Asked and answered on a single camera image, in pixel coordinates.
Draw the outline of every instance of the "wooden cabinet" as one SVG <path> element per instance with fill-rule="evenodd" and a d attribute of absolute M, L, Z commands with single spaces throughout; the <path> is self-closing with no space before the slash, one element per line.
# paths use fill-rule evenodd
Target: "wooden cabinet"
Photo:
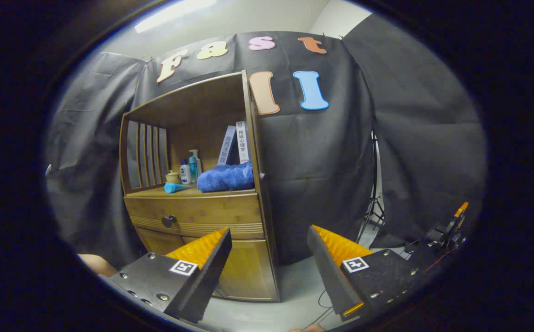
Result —
<path fill-rule="evenodd" d="M 136 227 L 136 232 L 140 236 L 140 240 L 146 247 L 146 250 L 153 251 L 160 255 L 166 255 L 169 252 L 176 250 L 184 245 L 181 236 L 168 235 L 158 231 L 149 231 Z"/>
<path fill-rule="evenodd" d="M 280 301 L 257 117 L 245 71 L 176 89 L 126 113 L 119 143 L 124 202 L 142 243 L 158 254 L 229 227 L 233 248 L 214 295 Z M 165 174 L 178 170 L 190 149 L 199 150 L 204 171 L 214 168 L 227 126 L 242 120 L 248 126 L 254 189 L 164 191 Z M 135 163 L 128 161 L 129 156 L 135 156 Z M 163 217 L 171 222 L 162 222 Z"/>
<path fill-rule="evenodd" d="M 183 237 L 185 243 L 195 237 Z M 228 261 L 220 275 L 218 292 L 224 298 L 249 301 L 275 301 L 275 276 L 265 240 L 233 240 Z"/>

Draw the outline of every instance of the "book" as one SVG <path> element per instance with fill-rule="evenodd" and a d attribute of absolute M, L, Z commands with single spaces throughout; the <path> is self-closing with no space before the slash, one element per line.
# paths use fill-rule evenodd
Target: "book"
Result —
<path fill-rule="evenodd" d="M 240 164 L 250 160 L 248 153 L 248 125 L 246 121 L 236 122 L 236 141 L 238 142 L 238 155 Z"/>
<path fill-rule="evenodd" d="M 233 157 L 233 147 L 236 141 L 236 127 L 228 126 L 226 129 L 226 134 L 224 136 L 224 141 L 222 142 L 222 149 L 220 149 L 220 155 L 218 156 L 218 165 L 228 165 L 231 164 Z"/>

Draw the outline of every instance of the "orange foam pad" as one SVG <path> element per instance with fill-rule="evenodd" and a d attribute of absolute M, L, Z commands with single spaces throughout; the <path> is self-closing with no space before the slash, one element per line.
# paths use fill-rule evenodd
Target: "orange foam pad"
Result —
<path fill-rule="evenodd" d="M 326 245 L 326 248 L 328 248 L 328 252 L 330 252 L 337 267 L 340 267 L 344 260 L 363 257 L 373 253 L 371 250 L 360 246 L 346 237 L 327 231 L 317 225 L 311 226 L 314 227 L 324 241 L 324 244 Z"/>
<path fill-rule="evenodd" d="M 227 229 L 228 227 L 224 227 L 218 231 L 202 236 L 191 243 L 185 244 L 177 250 L 169 252 L 166 254 L 166 257 L 195 263 L 199 269 L 202 269 L 203 265 L 210 257 L 211 252 L 214 250 L 222 236 L 224 236 Z"/>

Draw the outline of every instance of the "blue letter i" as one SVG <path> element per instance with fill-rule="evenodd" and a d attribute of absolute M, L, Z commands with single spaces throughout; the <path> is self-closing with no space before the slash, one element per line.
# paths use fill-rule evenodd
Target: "blue letter i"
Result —
<path fill-rule="evenodd" d="M 325 109 L 329 106 L 328 101 L 325 101 L 320 93 L 320 86 L 318 86 L 318 74 L 315 71 L 296 71 L 293 74 L 294 78 L 300 80 L 302 91 L 304 94 L 304 101 L 300 104 L 303 109 Z"/>

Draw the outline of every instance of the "blue tube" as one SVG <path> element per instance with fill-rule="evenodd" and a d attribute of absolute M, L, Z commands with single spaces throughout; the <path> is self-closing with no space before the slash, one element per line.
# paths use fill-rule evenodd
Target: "blue tube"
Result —
<path fill-rule="evenodd" d="M 176 193 L 177 191 L 181 191 L 188 188 L 191 188 L 191 186 L 178 183 L 167 183 L 164 185 L 164 191 L 169 194 Z"/>

